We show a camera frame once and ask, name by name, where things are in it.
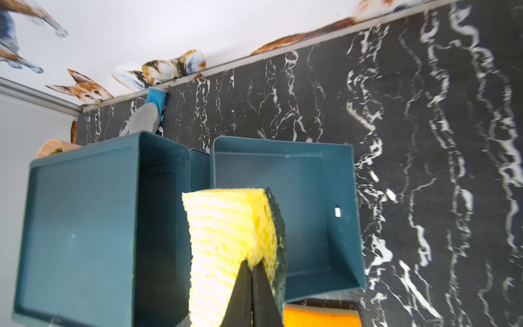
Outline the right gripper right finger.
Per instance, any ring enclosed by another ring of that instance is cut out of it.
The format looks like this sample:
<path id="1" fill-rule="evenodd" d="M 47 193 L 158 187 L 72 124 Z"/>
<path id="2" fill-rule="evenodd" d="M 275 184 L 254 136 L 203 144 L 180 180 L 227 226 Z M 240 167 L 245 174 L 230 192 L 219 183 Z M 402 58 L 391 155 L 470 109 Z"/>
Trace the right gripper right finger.
<path id="1" fill-rule="evenodd" d="M 283 326 L 277 309 L 264 264 L 260 262 L 251 272 L 252 280 L 252 326 Z"/>

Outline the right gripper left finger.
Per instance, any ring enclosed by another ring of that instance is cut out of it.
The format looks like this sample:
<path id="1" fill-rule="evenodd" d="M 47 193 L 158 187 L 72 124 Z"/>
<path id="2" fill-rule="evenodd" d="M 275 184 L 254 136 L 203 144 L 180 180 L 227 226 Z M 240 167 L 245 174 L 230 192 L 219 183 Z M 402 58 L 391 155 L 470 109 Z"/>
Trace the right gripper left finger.
<path id="1" fill-rule="evenodd" d="M 250 327 L 252 314 L 252 276 L 248 262 L 240 265 L 221 327 Z"/>

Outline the orange sponge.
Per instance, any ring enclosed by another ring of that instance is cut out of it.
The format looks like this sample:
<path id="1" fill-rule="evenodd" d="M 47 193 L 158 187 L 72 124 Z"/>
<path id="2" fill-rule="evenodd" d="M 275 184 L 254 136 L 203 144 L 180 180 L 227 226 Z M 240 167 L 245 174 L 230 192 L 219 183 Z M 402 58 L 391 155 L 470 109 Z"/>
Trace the orange sponge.
<path id="1" fill-rule="evenodd" d="M 356 310 L 306 305 L 286 304 L 283 320 L 284 326 L 362 327 L 360 315 Z"/>

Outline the yellow green sponge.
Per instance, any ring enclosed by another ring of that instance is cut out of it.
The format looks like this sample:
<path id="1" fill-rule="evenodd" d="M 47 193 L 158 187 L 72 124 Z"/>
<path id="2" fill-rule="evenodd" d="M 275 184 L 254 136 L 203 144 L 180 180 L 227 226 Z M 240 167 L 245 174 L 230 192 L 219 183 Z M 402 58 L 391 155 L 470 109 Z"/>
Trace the yellow green sponge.
<path id="1" fill-rule="evenodd" d="M 189 317 L 219 326 L 241 264 L 264 265 L 279 314 L 288 270 L 285 223 L 269 188 L 208 189 L 182 195 L 191 238 Z"/>

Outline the teal pulled-out drawer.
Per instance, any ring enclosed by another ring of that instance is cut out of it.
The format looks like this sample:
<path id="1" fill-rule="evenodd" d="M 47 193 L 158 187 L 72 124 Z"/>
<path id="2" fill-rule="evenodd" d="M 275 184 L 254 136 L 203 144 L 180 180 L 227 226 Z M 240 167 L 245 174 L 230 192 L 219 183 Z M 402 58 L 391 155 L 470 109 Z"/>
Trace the teal pulled-out drawer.
<path id="1" fill-rule="evenodd" d="M 220 136 L 211 186 L 267 187 L 275 196 L 287 236 L 287 302 L 366 287 L 351 145 Z"/>

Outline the teal drawer cabinet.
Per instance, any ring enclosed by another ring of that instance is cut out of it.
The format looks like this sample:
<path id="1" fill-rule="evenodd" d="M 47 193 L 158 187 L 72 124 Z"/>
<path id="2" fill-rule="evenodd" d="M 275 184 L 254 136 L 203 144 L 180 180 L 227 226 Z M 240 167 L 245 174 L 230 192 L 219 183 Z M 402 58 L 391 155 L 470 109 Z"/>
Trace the teal drawer cabinet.
<path id="1" fill-rule="evenodd" d="M 12 318 L 23 326 L 177 326 L 188 316 L 184 193 L 207 153 L 150 132 L 31 162 Z"/>

